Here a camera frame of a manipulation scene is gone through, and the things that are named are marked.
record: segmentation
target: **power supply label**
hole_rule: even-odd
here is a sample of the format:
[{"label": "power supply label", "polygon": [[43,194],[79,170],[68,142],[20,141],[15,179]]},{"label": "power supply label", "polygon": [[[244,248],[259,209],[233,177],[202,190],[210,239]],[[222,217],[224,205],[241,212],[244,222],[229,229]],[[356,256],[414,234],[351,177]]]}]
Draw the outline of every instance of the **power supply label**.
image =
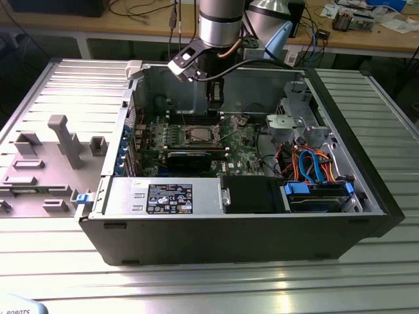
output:
[{"label": "power supply label", "polygon": [[148,214],[192,214],[191,184],[150,184]]}]

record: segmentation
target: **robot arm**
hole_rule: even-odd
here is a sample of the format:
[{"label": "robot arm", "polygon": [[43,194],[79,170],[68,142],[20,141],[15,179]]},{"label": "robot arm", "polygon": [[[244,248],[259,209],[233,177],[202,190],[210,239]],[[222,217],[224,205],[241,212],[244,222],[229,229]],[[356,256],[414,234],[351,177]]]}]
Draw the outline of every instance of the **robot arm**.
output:
[{"label": "robot arm", "polygon": [[[192,82],[197,77],[212,77],[235,64],[245,4],[246,0],[200,1],[199,39],[168,64],[180,80]],[[248,22],[275,53],[282,50],[292,28],[287,21],[290,17],[287,6],[288,0],[255,0],[249,5]]]}]

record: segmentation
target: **blue latch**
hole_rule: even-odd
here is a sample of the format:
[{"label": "blue latch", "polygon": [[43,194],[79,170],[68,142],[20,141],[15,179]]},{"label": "blue latch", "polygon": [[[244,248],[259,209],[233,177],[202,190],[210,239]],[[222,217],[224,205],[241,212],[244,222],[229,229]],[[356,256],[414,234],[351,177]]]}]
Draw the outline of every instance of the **blue latch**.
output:
[{"label": "blue latch", "polygon": [[122,175],[122,169],[121,167],[119,167],[119,165],[116,165],[115,168],[113,168],[114,173],[116,173],[117,175]]},{"label": "blue latch", "polygon": [[132,132],[132,128],[130,128],[129,126],[124,126],[124,136],[131,135],[131,132]]},{"label": "blue latch", "polygon": [[96,193],[85,193],[85,194],[79,194],[76,198],[77,204],[83,204],[83,205],[91,205],[94,203],[94,197]]},{"label": "blue latch", "polygon": [[345,184],[345,187],[346,187],[346,190],[348,191],[348,193],[349,193],[350,195],[352,195],[352,194],[354,193],[354,187],[352,186],[352,184],[350,184],[350,183],[346,183],[346,184]]},{"label": "blue latch", "polygon": [[290,194],[310,194],[310,189],[306,183],[287,183],[285,193]]},{"label": "blue latch", "polygon": [[120,147],[118,149],[118,154],[120,154],[121,156],[125,156],[126,155],[126,150],[124,150],[122,147]]},{"label": "blue latch", "polygon": [[120,142],[119,142],[119,146],[122,147],[122,148],[126,148],[128,146],[128,142],[121,139]]}]

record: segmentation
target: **desk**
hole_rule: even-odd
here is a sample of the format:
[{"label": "desk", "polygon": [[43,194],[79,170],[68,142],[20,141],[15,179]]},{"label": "desk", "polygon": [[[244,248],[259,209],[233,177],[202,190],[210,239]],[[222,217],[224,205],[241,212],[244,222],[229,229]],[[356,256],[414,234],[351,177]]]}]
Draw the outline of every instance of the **desk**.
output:
[{"label": "desk", "polygon": [[[128,5],[137,5],[146,0],[127,0]],[[347,33],[333,31],[331,19],[320,18],[321,9],[328,3],[327,0],[307,0],[308,10],[313,20],[319,27],[331,32],[326,52],[336,54],[358,54],[366,56],[387,56],[396,58],[411,58],[419,44],[419,33],[398,34],[381,25],[375,25],[372,33],[361,31],[349,31]],[[152,10],[170,4],[170,0],[159,0],[147,7]],[[124,1],[119,1],[113,6],[113,10],[125,13]],[[87,39],[116,39],[126,41],[151,41],[167,42],[169,37],[168,21],[171,9],[162,9],[149,15],[149,24],[132,20],[125,16],[117,16],[108,10],[101,18],[85,18],[82,16],[63,16],[53,14],[15,13],[9,7],[9,12],[16,21],[30,34],[52,35],[59,37],[72,37],[77,40],[82,58],[90,59]],[[419,14],[418,8],[407,7],[405,14]],[[189,42],[194,29],[193,5],[182,4],[182,43]],[[21,32],[0,10],[0,26],[2,32]],[[291,59],[296,53],[310,44],[303,27],[299,28],[297,36],[287,41],[285,50],[288,50],[287,59]]]}]

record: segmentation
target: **side panel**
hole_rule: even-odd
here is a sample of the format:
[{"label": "side panel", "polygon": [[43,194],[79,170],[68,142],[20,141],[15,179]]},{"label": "side panel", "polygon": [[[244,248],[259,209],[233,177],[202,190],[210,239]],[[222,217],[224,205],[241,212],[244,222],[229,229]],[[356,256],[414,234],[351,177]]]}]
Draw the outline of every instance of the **side panel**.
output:
[{"label": "side panel", "polygon": [[392,194],[388,190],[388,187],[384,184],[381,176],[378,174],[370,158],[367,156],[363,147],[357,140],[351,127],[349,127],[347,121],[342,115],[340,109],[335,103],[333,97],[326,89],[322,79],[314,69],[307,70],[308,78],[314,89],[316,100],[319,106],[324,109],[325,114],[333,123],[333,128],[336,129],[338,135],[346,148],[356,166],[358,167],[363,179],[367,183],[367,186],[373,193],[381,210],[388,214],[388,219],[385,225],[381,226],[376,230],[375,233],[370,236],[380,237],[386,232],[390,231],[393,227],[397,226],[405,218],[404,214],[400,210],[398,204],[394,200]]},{"label": "side panel", "polygon": [[117,266],[339,258],[384,219],[82,219],[80,225],[105,262]]}]

